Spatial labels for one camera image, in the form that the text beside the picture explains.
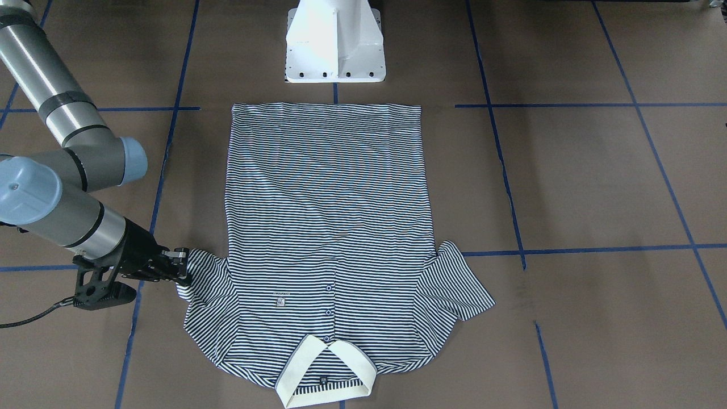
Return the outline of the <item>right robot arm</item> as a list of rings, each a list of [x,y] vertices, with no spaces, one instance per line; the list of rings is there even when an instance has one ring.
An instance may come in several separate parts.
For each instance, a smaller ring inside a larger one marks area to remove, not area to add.
[[[93,197],[148,170],[142,145],[117,137],[57,54],[29,1],[2,2],[2,62],[59,148],[2,155],[2,223],[74,254],[80,273],[114,271],[187,286],[189,251],[171,251],[150,231]]]

